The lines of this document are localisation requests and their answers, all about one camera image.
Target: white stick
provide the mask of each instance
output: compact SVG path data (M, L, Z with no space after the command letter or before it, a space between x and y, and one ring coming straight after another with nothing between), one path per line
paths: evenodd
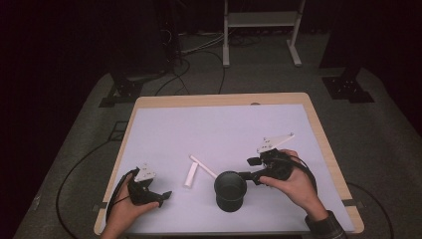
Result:
M195 171L197 167L198 167L198 163L192 162L192 165L190 166L190 169L189 169L189 173L187 174L187 177L186 177L184 187L190 188L192 186L193 176L195 176Z
M199 166L204 168L204 170L207 171L211 176L213 176L214 178L217 178L217 174L215 174L207 166L205 166L200 160L198 160L198 158L194 157L193 155L189 155L189 157L190 157L190 159L196 161L199 164Z

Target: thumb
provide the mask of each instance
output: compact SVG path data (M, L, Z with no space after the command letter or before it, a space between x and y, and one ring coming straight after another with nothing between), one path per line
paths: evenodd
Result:
M273 177L261 176L260 182L266 184L267 186L276 187L282 191L285 188L285 183L283 181Z

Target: white plastic piece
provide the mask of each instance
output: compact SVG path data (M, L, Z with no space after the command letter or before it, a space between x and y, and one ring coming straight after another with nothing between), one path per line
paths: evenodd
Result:
M197 162L192 162L192 165L190 166L189 173L187 174L184 187L191 188L193 177L195 176L196 168L198 167Z
M289 141L293 137L295 137L295 134L292 132L288 135L283 135L283 136L264 137L263 143L261 143L261 145L257 148L257 153L274 149L278 147L280 144Z
M148 180L155 177L155 172L148 168L148 165L145 163L139 170L139 173L134 178L135 182Z
M207 171L212 177L217 178L217 174L215 174L213 171L211 171L207 166L205 166L200 160L198 160L198 158L196 158L193 155L189 155L190 159L194 160L195 162L197 162L199 164L199 166L201 166L202 168L204 168L205 171Z

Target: left hand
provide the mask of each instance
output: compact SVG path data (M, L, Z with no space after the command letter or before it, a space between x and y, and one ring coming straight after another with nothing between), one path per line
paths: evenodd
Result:
M131 178L132 174L126 177L115 198L115 205L112 207L105 230L101 236L103 239L117 238L130 227L137 217L159 206L158 202L150 202L139 206L134 205L129 198L127 189L127 184Z

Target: dark background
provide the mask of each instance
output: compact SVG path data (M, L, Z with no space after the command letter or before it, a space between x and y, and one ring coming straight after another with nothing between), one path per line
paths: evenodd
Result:
M151 22L159 29L171 26L162 16L168 10L167 1L155 1L155 6L152 1L138 2L131 9L144 13L140 14L144 19L127 19L135 11L127 12L116 1L101 2L1 2L1 135L5 153L0 175L1 205L6 209L0 222L2 238L14 235L88 94L109 72L109 66L139 66L146 73L168 70L163 62L172 56L161 54L161 43L138 45L139 41L126 35L139 29L137 37L160 39L159 31L148 26ZM223 1L179 3L178 32L222 30ZM297 5L292 1L232 0L230 7L232 11L271 11L292 10ZM362 67L381 79L422 134L421 36L416 10L413 1L308 0L301 32L331 32L322 68L345 67L358 53Z

